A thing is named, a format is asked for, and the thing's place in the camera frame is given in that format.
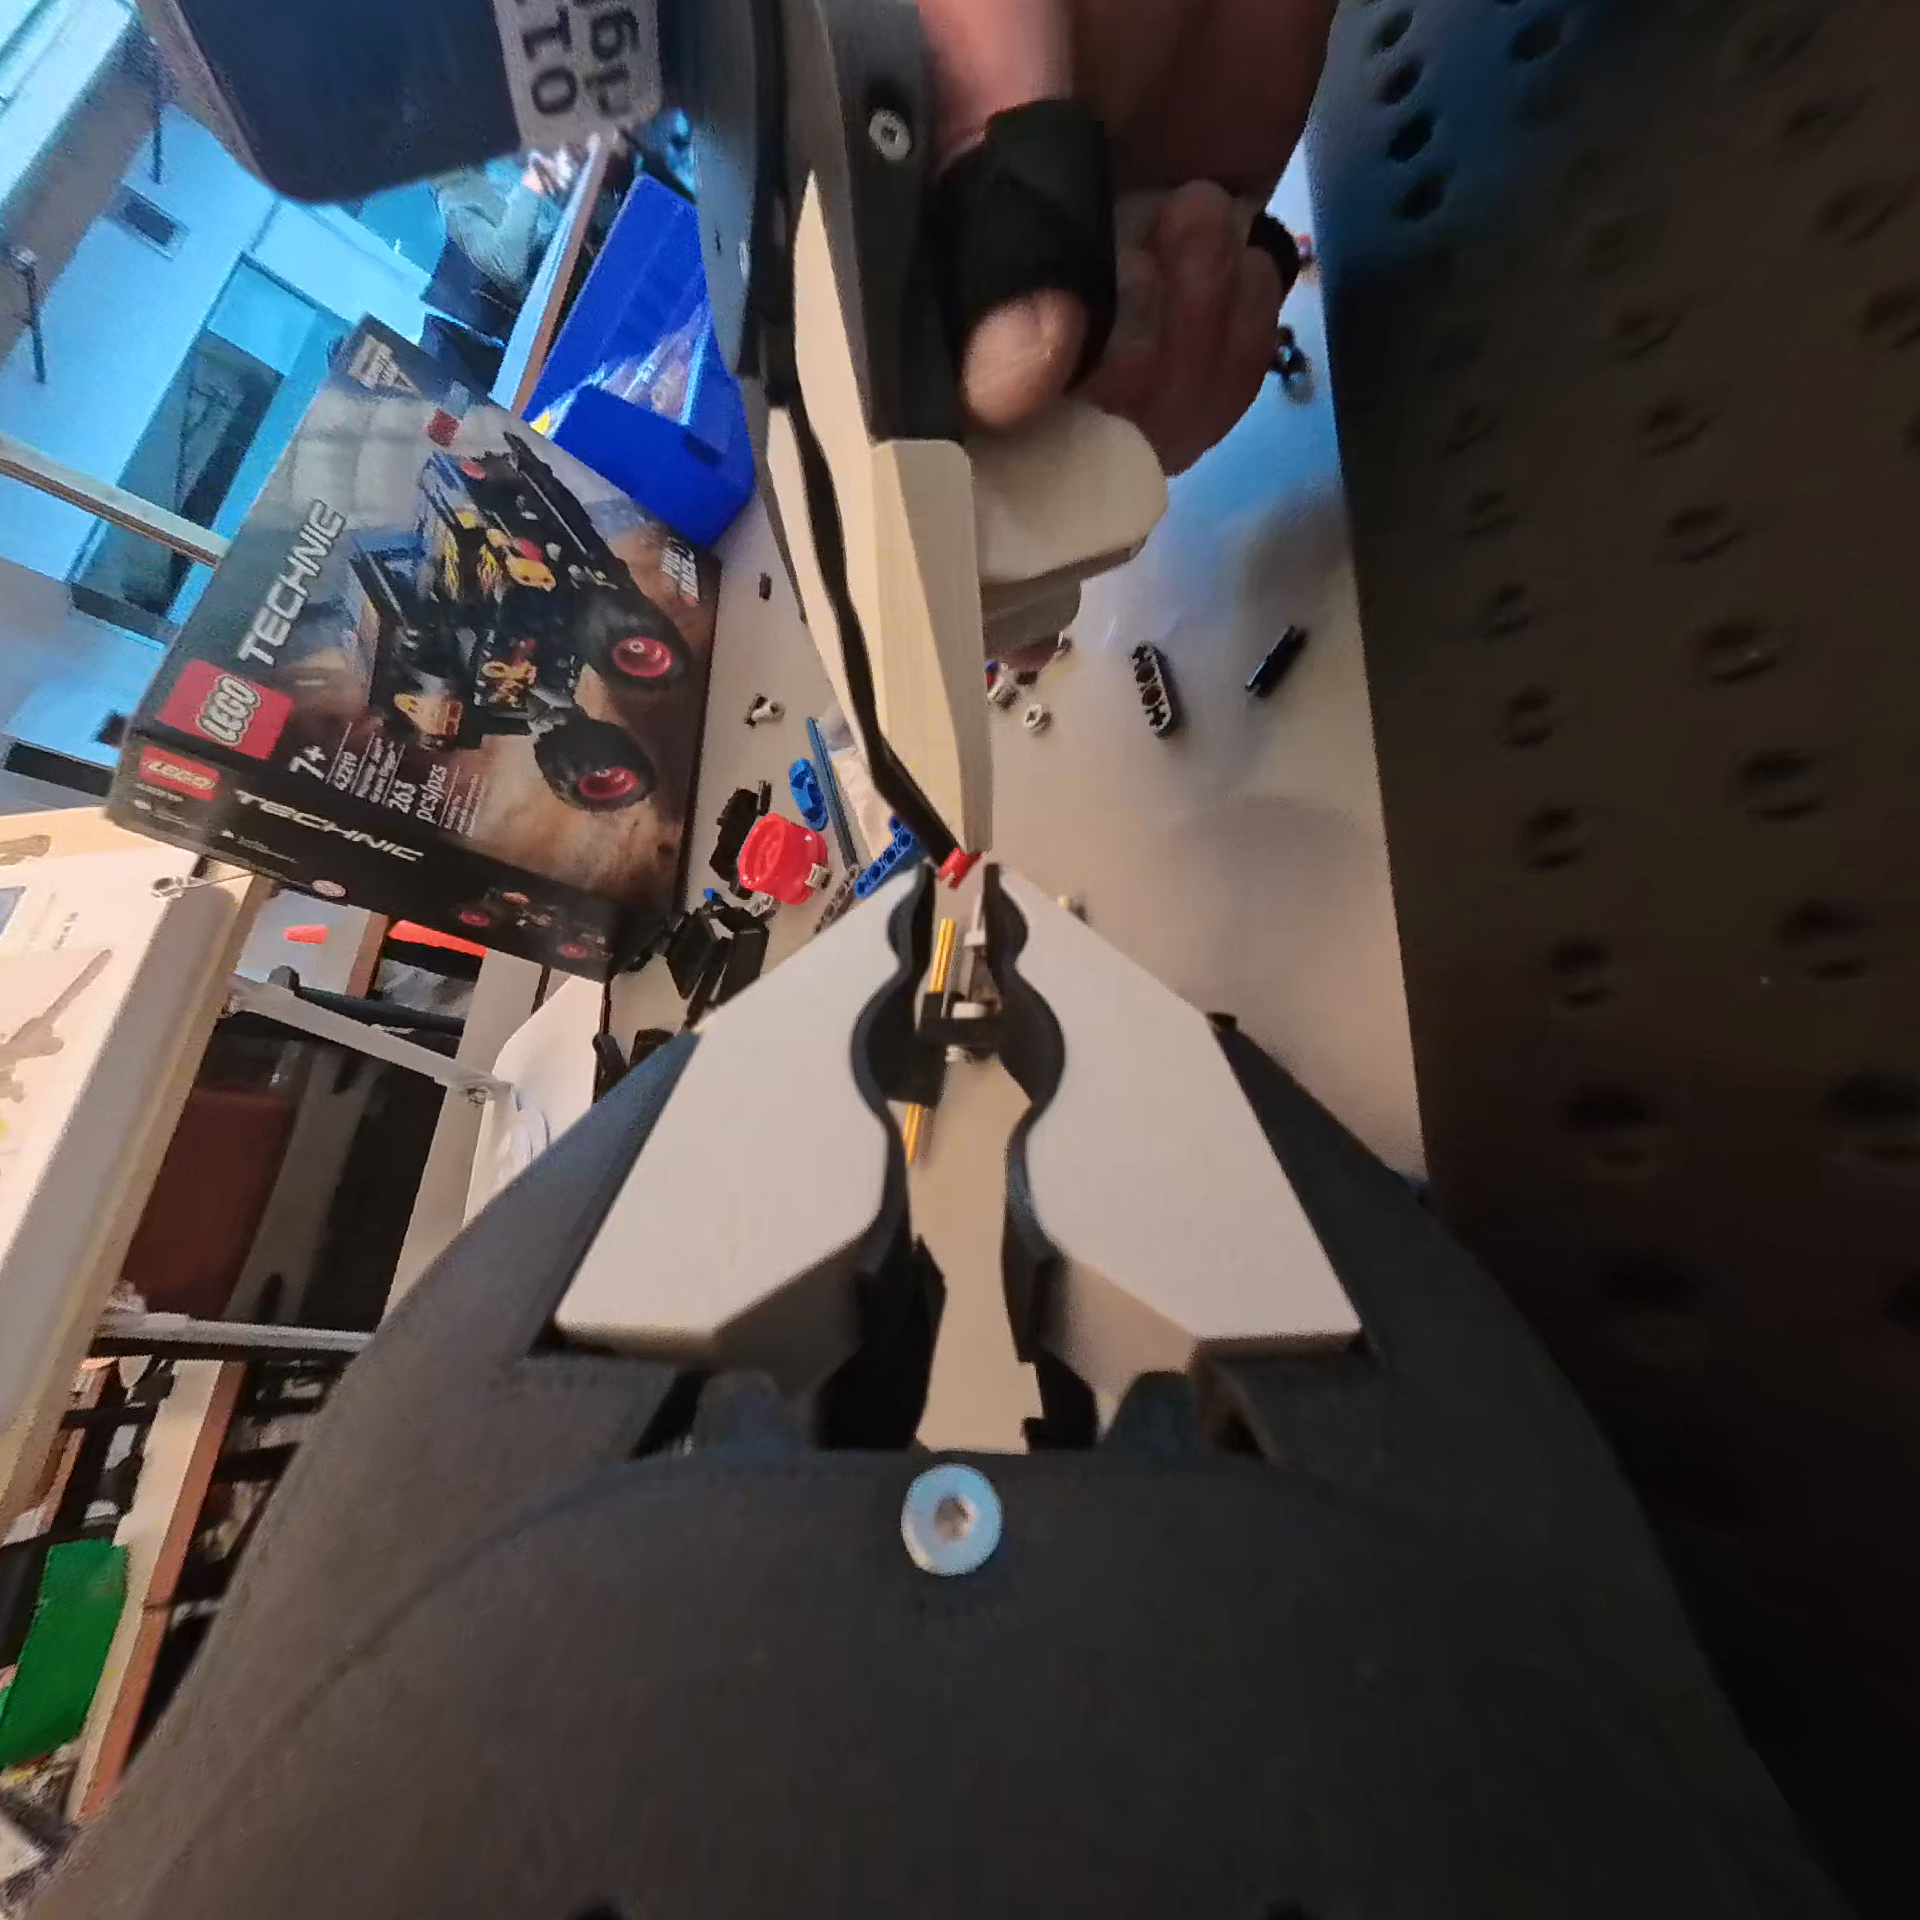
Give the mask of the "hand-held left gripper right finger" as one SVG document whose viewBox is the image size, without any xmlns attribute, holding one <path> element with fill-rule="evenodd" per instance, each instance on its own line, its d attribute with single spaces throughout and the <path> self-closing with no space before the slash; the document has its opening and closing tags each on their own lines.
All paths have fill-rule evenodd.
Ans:
<svg viewBox="0 0 1920 1920">
<path fill-rule="evenodd" d="M 1221 1030 L 993 872 L 1006 1143 L 1002 1302 L 1032 1430 L 1097 1430 L 1148 1377 L 1340 1353 L 1360 1318 Z"/>
</svg>

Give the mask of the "white booklet stand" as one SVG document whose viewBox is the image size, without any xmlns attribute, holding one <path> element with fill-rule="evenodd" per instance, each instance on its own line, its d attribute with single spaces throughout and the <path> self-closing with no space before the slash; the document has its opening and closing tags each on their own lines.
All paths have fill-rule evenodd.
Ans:
<svg viewBox="0 0 1920 1920">
<path fill-rule="evenodd" d="M 336 1041 L 439 1084 L 480 1124 L 533 1115 L 533 1094 L 495 1063 L 533 1004 L 535 975 L 503 956 L 481 968 L 462 1052 L 364 1031 L 358 1022 L 241 976 L 240 963 L 271 887 L 244 872 L 137 838 L 101 808 L 15 811 L 1 828 L 4 880 L 76 904 L 127 929 L 132 946 L 98 1063 L 58 1135 L 4 1168 L 1 1192 L 1 1470 L 4 1526 L 36 1505 L 36 1483 L 68 1385 L 88 1353 L 167 1145 L 229 1010 Z"/>
</svg>

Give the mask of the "pile of small connector pins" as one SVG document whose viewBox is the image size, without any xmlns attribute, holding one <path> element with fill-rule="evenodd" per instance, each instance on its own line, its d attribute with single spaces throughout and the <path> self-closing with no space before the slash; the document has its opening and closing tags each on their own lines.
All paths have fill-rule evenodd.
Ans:
<svg viewBox="0 0 1920 1920">
<path fill-rule="evenodd" d="M 1044 675 L 1071 655 L 1071 635 L 1058 632 L 1039 640 L 1021 640 L 985 663 L 989 708 L 1016 719 L 1021 731 L 1042 737 L 1052 728 L 1052 708 L 1042 698 Z"/>
</svg>

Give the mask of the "black beam assembly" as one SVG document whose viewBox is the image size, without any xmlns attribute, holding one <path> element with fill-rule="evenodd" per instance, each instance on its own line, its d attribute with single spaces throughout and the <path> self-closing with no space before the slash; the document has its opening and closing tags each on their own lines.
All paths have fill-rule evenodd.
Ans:
<svg viewBox="0 0 1920 1920">
<path fill-rule="evenodd" d="M 1000 986 L 991 960 L 989 883 L 998 872 L 978 866 L 966 883 L 935 887 L 928 953 L 906 1004 L 906 1044 L 895 1119 L 905 1167 L 929 1162 L 954 1088 L 974 1068 L 997 1060 Z"/>
</svg>

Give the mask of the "black curved panel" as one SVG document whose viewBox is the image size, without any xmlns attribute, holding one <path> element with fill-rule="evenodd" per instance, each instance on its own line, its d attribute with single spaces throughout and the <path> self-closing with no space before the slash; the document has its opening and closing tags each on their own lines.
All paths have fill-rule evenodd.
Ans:
<svg viewBox="0 0 1920 1920">
<path fill-rule="evenodd" d="M 660 956 L 673 993 L 693 1008 L 713 1007 L 749 987 L 770 945 L 767 916 L 729 897 L 705 899 L 680 912 L 662 937 Z"/>
</svg>

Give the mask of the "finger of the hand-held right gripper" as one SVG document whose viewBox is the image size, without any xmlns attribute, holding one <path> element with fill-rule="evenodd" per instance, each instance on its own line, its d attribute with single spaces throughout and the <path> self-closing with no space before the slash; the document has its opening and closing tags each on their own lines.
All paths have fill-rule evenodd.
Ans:
<svg viewBox="0 0 1920 1920">
<path fill-rule="evenodd" d="M 969 457 L 936 439 L 873 451 L 877 720 L 962 856 L 991 844 L 991 720 Z"/>
<path fill-rule="evenodd" d="M 860 174 L 804 174 L 756 292 L 759 457 L 770 514 L 855 743 L 886 808 L 936 866 L 954 850 L 877 720 L 873 451 L 962 446 L 952 360 L 921 242 L 916 180 L 877 198 Z"/>
</svg>

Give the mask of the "green object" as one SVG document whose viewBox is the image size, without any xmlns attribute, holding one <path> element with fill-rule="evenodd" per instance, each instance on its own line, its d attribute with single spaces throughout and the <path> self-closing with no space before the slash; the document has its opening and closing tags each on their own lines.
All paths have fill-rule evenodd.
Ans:
<svg viewBox="0 0 1920 1920">
<path fill-rule="evenodd" d="M 24 1640 L 1 1698 L 1 1770 L 34 1766 L 85 1731 L 127 1606 L 127 1548 L 48 1551 Z"/>
</svg>

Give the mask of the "red wheel rim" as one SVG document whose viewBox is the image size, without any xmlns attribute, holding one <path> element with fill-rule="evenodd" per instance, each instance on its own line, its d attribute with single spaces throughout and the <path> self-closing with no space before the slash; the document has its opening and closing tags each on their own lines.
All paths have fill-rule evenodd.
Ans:
<svg viewBox="0 0 1920 1920">
<path fill-rule="evenodd" d="M 766 811 L 745 832 L 735 854 L 735 887 L 782 906 L 801 906 L 825 890 L 831 876 L 829 854 L 823 832 Z"/>
</svg>

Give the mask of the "long black axle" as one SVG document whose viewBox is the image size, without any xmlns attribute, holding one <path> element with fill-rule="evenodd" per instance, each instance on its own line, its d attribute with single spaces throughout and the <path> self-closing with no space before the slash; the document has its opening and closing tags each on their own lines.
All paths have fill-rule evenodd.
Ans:
<svg viewBox="0 0 1920 1920">
<path fill-rule="evenodd" d="M 862 870 L 862 854 L 856 850 L 856 841 L 852 834 L 852 826 L 847 818 L 847 809 L 844 806 L 844 795 L 839 783 L 831 771 L 831 758 L 825 747 L 825 734 L 816 715 L 804 720 L 807 731 L 807 760 L 814 771 L 816 784 L 823 794 L 823 808 L 828 828 L 831 832 L 831 841 L 839 850 L 840 864 L 847 876 L 855 876 Z"/>
</svg>

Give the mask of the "black perforated panel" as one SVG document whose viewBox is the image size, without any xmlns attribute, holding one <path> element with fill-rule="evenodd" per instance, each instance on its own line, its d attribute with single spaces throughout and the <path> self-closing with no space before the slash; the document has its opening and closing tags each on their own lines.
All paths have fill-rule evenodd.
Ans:
<svg viewBox="0 0 1920 1920">
<path fill-rule="evenodd" d="M 1916 1915 L 1917 6 L 1341 6 L 1309 163 L 1432 1195 Z"/>
</svg>

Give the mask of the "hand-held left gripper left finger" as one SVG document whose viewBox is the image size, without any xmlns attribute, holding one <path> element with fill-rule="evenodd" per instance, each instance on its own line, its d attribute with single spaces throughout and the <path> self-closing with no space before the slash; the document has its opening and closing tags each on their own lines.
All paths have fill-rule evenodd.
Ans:
<svg viewBox="0 0 1920 1920">
<path fill-rule="evenodd" d="M 680 1372 L 767 1377 L 816 1430 L 916 1430 L 943 1282 L 910 1224 L 929 870 L 855 904 L 685 1044 L 556 1307 L 556 1331 Z"/>
</svg>

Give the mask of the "person's right hand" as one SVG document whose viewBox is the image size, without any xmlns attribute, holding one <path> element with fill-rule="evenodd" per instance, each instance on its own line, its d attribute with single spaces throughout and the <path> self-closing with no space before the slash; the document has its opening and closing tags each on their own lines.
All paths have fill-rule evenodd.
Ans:
<svg viewBox="0 0 1920 1920">
<path fill-rule="evenodd" d="M 1063 396 L 1129 422 L 1168 476 L 1221 444 L 1262 392 L 1294 270 L 1250 246 L 1305 130 L 1335 3 L 921 3 L 938 155 L 998 113 L 1073 99 L 1111 142 L 1119 192 L 1156 195 L 1117 247 L 1114 323 L 1085 366 L 1085 310 L 1039 291 L 974 324 L 958 358 L 974 426 Z"/>
</svg>

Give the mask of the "building set box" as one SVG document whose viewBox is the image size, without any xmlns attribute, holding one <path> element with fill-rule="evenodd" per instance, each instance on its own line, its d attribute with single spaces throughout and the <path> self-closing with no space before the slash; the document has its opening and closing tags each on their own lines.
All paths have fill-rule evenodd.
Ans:
<svg viewBox="0 0 1920 1920">
<path fill-rule="evenodd" d="M 364 321 L 127 720 L 108 818 L 604 982 L 678 915 L 720 586 Z"/>
</svg>

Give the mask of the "blue plastic bin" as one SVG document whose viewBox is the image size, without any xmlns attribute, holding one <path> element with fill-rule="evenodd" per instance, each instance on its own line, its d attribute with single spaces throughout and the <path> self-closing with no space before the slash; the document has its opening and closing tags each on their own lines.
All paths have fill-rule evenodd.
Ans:
<svg viewBox="0 0 1920 1920">
<path fill-rule="evenodd" d="M 746 508 L 751 435 L 713 332 L 698 214 L 676 187 L 636 177 L 524 417 L 695 545 Z"/>
</svg>

